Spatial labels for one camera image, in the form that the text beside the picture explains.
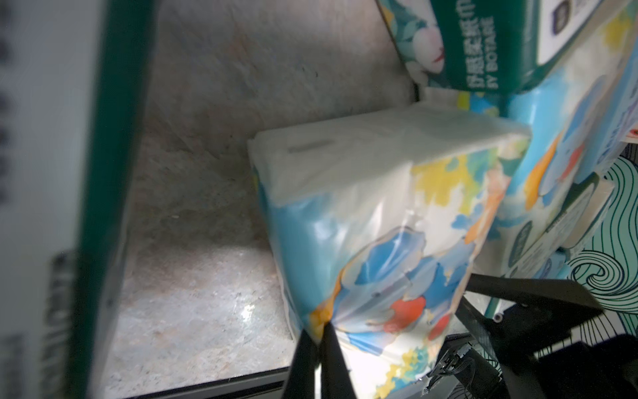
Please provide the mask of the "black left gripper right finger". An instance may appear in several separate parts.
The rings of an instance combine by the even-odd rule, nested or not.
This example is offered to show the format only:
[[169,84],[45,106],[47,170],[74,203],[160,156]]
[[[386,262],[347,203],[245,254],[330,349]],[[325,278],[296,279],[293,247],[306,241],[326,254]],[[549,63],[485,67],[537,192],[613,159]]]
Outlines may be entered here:
[[322,367],[321,399],[356,399],[337,332],[331,323],[324,327],[319,360]]

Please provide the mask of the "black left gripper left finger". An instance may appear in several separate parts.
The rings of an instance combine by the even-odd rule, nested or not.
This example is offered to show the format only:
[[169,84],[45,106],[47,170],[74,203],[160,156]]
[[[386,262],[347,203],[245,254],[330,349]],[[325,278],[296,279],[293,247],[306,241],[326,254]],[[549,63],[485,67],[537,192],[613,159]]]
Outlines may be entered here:
[[314,399],[315,372],[319,365],[317,344],[306,330],[302,330],[288,369],[282,399]]

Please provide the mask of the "colourful splash tissue pack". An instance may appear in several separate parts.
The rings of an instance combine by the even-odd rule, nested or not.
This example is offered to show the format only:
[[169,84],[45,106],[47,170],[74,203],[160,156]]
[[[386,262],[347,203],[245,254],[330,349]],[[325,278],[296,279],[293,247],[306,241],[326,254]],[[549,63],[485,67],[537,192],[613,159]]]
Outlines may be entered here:
[[356,397],[432,369],[531,139],[415,103],[249,141],[288,325],[314,341],[334,328]]

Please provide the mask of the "green white tissue pack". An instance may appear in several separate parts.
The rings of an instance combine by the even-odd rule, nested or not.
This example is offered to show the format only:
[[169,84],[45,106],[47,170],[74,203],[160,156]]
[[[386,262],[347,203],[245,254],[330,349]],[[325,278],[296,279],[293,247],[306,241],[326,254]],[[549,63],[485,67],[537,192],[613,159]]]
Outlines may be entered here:
[[1,4],[1,395],[102,398],[155,1]]

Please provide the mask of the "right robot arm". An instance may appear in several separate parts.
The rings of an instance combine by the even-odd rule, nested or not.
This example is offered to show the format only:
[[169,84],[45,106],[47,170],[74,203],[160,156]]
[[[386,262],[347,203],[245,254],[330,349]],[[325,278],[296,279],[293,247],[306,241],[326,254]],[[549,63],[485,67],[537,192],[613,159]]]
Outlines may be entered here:
[[637,396],[635,336],[571,340],[574,329],[604,314],[581,284],[474,274],[467,289],[512,305],[489,318],[461,300],[455,315],[468,331],[445,339],[435,368],[426,375],[426,393],[453,377],[471,398]]

